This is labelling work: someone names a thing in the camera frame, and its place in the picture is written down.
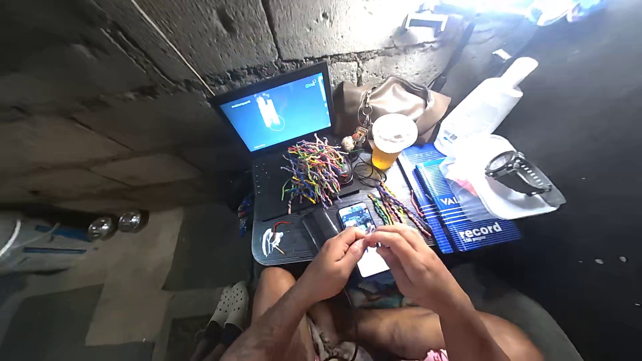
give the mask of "blue notebook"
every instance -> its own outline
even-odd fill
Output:
[[[415,198],[417,199],[418,203],[417,205],[421,208],[422,213],[424,213],[423,219],[432,229],[433,236],[435,236],[435,241],[439,246],[439,249],[442,251],[442,253],[453,253],[453,248],[450,244],[450,241],[448,240],[448,237],[446,236],[446,233],[444,232],[444,229],[439,222],[439,209],[434,203],[432,203],[426,192],[422,190],[421,182],[417,174],[413,171],[406,171],[409,169],[414,169],[414,165],[412,164],[416,161],[427,161],[431,159],[444,158],[444,155],[436,151],[434,147],[432,149],[434,150],[434,152],[421,152],[420,154],[417,154],[415,156],[414,154],[406,153],[406,150],[412,152],[413,150],[421,150],[421,148],[418,146],[407,148],[399,156],[399,165],[401,165],[401,169],[406,176],[408,185],[415,191]]]
[[[424,190],[436,205],[441,221],[448,229],[459,251],[470,251],[487,245],[521,238],[521,233],[510,220],[489,219],[477,222],[466,218],[462,207],[448,186],[439,165],[444,159],[426,161],[416,166],[415,172]]]

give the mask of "laptop screen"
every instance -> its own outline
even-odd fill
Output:
[[[323,74],[315,74],[221,105],[248,149],[330,127]]]

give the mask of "hand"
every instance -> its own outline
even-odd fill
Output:
[[[406,297],[437,313],[452,307],[472,307],[462,290],[435,252],[426,245],[418,230],[404,224],[384,225],[365,237],[367,245],[381,243],[377,252],[386,261]]]
[[[361,229],[351,227],[325,241],[297,281],[310,304],[341,292],[365,252],[364,236]]]

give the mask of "phone screen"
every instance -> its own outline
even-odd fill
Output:
[[[364,202],[339,209],[339,218],[343,229],[359,227],[364,232],[371,233],[375,228],[368,206]],[[357,267],[362,277],[372,276],[390,269],[386,261],[377,253],[375,247],[368,247],[365,250],[363,257],[357,262]]]

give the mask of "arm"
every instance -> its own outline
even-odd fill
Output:
[[[365,252],[364,235],[350,228],[326,241],[303,276],[234,341],[221,361],[281,359],[308,308],[338,294],[348,282]]]
[[[417,230],[387,225],[365,237],[379,242],[377,252],[386,261],[402,294],[439,315],[452,361],[509,361],[490,336],[468,295]]]

